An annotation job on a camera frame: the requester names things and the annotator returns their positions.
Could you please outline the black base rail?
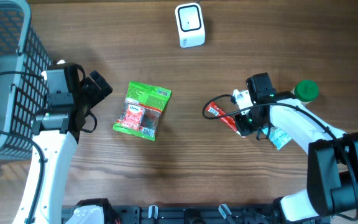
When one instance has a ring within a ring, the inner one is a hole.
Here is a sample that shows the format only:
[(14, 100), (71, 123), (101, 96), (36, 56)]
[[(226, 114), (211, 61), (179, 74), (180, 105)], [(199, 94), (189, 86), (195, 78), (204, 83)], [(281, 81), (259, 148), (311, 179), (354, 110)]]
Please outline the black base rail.
[[(119, 223), (229, 223), (218, 211), (218, 207), (159, 207), (157, 217), (149, 217), (149, 208), (133, 206), (113, 206)], [(229, 207), (231, 220), (237, 224), (275, 223), (271, 216), (271, 204), (253, 204)]]

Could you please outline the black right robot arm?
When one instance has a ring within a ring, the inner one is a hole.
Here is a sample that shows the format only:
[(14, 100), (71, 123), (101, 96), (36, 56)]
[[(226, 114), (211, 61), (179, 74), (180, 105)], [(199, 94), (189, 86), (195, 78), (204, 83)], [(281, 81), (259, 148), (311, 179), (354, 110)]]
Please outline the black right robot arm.
[(355, 210), (358, 220), (358, 132), (346, 133), (311, 111), (291, 92), (233, 92), (242, 136), (265, 128), (288, 134), (308, 156), (306, 188), (279, 199), (281, 219), (300, 222)]

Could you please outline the pale green wipes packet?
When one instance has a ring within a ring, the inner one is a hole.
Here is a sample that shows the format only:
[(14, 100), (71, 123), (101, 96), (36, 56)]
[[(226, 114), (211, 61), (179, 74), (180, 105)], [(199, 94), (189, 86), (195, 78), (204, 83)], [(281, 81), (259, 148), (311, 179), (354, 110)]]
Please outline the pale green wipes packet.
[(268, 138), (276, 146), (278, 151), (292, 140), (292, 137), (286, 132), (276, 127), (270, 128)]

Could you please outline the green lid spice jar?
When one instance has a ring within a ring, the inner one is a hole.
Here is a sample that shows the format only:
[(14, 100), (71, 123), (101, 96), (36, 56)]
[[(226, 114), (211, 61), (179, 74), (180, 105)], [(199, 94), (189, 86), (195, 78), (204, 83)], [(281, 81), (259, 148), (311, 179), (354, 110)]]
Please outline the green lid spice jar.
[(312, 80), (302, 80), (291, 92), (303, 103), (315, 100), (319, 95), (319, 86)]

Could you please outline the white red tissue packet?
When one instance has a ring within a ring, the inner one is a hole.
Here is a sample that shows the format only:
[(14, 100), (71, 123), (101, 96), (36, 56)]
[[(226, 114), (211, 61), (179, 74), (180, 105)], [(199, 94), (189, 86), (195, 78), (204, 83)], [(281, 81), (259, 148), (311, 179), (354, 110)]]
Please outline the white red tissue packet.
[(121, 124), (125, 128), (138, 130), (145, 114), (145, 108), (139, 105), (128, 104)]

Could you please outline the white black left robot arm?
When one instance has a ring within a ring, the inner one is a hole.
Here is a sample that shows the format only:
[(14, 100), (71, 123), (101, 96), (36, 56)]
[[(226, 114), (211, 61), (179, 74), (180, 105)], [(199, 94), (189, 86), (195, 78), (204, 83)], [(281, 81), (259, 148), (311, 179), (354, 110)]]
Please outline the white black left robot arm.
[(91, 109), (112, 93), (96, 70), (79, 78), (76, 70), (45, 72), (47, 105), (34, 116), (30, 171), (14, 223), (61, 223), (71, 160)]

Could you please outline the red tube packet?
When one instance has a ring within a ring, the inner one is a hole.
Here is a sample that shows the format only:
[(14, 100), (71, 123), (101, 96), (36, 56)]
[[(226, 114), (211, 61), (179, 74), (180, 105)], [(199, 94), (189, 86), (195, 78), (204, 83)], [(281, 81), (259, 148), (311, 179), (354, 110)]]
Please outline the red tube packet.
[[(226, 114), (215, 102), (211, 102), (206, 107), (206, 111), (214, 116), (223, 116)], [(229, 126), (236, 134), (241, 136), (240, 132), (237, 130), (236, 123), (232, 117), (225, 116), (220, 118), (220, 120), (226, 123), (226, 125)]]

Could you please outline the white barcode scanner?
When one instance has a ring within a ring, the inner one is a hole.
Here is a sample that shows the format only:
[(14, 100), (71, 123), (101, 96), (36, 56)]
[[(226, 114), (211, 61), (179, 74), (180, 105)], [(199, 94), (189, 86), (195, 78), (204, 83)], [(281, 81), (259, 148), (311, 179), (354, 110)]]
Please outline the white barcode scanner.
[(175, 18), (181, 48), (197, 47), (205, 43), (203, 14), (198, 3), (178, 5), (175, 8)]

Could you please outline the green snack bag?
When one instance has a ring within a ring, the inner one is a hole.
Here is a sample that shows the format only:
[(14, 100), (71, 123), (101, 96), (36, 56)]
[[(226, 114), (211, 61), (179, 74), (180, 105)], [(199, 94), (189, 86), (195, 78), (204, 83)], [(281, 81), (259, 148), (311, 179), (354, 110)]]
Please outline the green snack bag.
[[(151, 141), (155, 140), (158, 121), (170, 99), (171, 93), (172, 92), (166, 88), (131, 81), (128, 86), (121, 114), (116, 120), (113, 130)], [(139, 105), (145, 108), (145, 114), (138, 130), (125, 128), (121, 124), (121, 119), (124, 116), (128, 104)]]

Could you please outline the grey plastic basket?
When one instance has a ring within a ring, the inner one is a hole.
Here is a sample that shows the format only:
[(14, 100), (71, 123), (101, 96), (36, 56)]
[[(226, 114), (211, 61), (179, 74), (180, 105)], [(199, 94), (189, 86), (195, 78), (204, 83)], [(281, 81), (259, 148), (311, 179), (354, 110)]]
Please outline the grey plastic basket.
[(52, 64), (26, 1), (0, 1), (0, 160), (26, 160), (31, 119), (44, 102), (41, 73)]

